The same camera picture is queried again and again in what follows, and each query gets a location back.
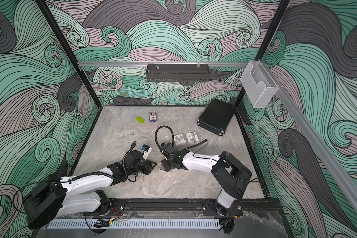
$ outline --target gray marble surface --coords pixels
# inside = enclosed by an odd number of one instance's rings
[[[219,155],[228,151],[257,175],[235,116],[230,121],[223,136],[217,136],[199,127],[196,122],[205,107],[104,107],[98,122],[87,142],[78,162],[74,175],[97,171],[120,161],[132,141],[136,140],[135,149],[143,144],[152,147],[149,160],[157,162],[149,174],[139,174],[137,182],[126,181],[104,188],[109,198],[217,198],[221,186],[212,174],[184,169],[172,169],[170,173],[160,170],[164,156],[159,152],[154,135],[157,127],[167,125],[175,135],[197,131],[201,140],[208,139],[209,144],[198,154]],[[148,112],[157,112],[157,122],[149,122]],[[137,116],[145,119],[144,123],[135,120]],[[171,142],[168,129],[161,129],[157,139],[159,143]],[[259,183],[250,183],[243,198],[264,198]]]

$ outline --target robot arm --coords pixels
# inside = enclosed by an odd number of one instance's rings
[[[156,166],[155,162],[147,159],[151,148],[143,145],[142,153],[132,151],[135,144],[136,142],[132,144],[121,161],[97,172],[73,177],[59,177],[57,174],[47,176],[44,181],[49,183],[39,183],[24,197],[23,205],[29,228],[39,228],[55,217],[76,212],[96,212],[98,215],[107,213],[111,205],[104,191],[85,193],[125,182],[128,175],[151,173]],[[251,172],[229,152],[211,156],[195,155],[189,150],[182,150],[162,162],[171,168],[195,169],[213,174],[222,187],[216,204],[221,214],[227,214],[227,209],[235,199],[242,199],[251,178]]]
[[[24,197],[29,228],[39,228],[55,217],[76,212],[97,212],[99,215],[108,212],[110,203],[104,191],[83,193],[125,182],[129,175],[150,174],[157,164],[147,159],[152,149],[143,145],[140,152],[133,150],[135,145],[134,141],[121,161],[97,172],[72,177],[47,176],[43,180],[46,182],[39,183]]]
[[[234,200],[242,199],[252,175],[248,168],[226,151],[221,155],[195,155],[193,152],[183,151],[176,157],[176,163],[181,163],[189,170],[213,174],[222,187],[217,202],[224,208],[229,208]]]

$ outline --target wall mural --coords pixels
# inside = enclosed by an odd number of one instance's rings
[[[31,236],[15,193],[67,174],[97,110],[34,0],[0,0],[0,238]]]
[[[48,0],[78,60],[249,61],[279,0]],[[296,0],[292,5],[307,2]],[[108,104],[234,103],[243,69],[213,68],[207,83],[150,83],[145,67],[87,67]]]
[[[357,183],[357,0],[288,9],[264,61]],[[274,96],[243,99],[242,117],[267,185],[295,237],[357,237],[357,214]]]

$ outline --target green lego brick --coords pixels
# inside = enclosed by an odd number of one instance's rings
[[[137,120],[138,122],[140,122],[140,123],[143,123],[143,122],[144,122],[144,119],[141,118],[141,117],[137,117],[136,120]]]

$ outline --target small white box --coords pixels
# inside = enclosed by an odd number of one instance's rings
[[[196,131],[186,133],[186,138],[188,139],[188,145],[194,145],[200,142]]]
[[[175,135],[173,138],[175,141],[175,147],[180,147],[182,145],[186,145],[186,140],[184,139],[184,135],[182,133]]]

